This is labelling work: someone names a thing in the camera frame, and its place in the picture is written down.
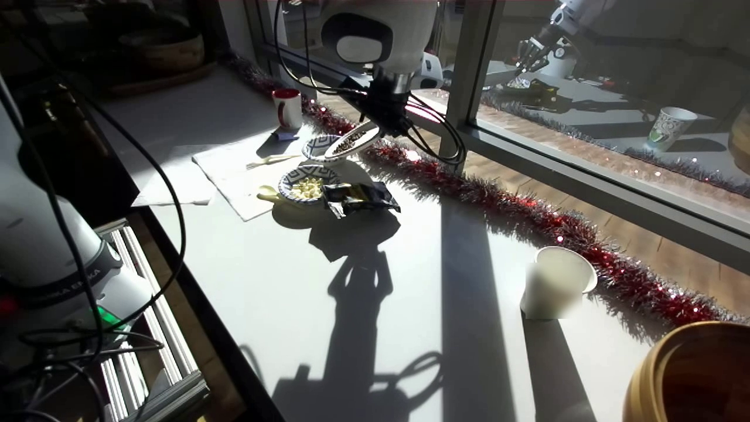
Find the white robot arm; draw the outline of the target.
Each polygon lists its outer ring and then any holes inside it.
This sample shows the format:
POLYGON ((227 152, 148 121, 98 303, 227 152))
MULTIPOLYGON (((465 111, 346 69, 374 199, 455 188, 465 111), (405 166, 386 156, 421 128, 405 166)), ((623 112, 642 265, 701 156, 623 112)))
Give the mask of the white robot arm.
POLYGON ((318 39, 342 66, 370 66, 346 76, 335 94, 390 136, 405 136, 410 80, 421 69, 439 0, 324 0, 318 39))

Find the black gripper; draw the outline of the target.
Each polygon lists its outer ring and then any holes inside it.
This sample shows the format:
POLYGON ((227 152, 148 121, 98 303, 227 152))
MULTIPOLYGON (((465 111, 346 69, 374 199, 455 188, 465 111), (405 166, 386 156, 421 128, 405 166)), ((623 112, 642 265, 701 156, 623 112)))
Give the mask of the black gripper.
POLYGON ((413 121, 405 117, 407 95, 397 92, 397 83, 378 76, 360 100, 360 112, 390 136, 405 136, 413 121))

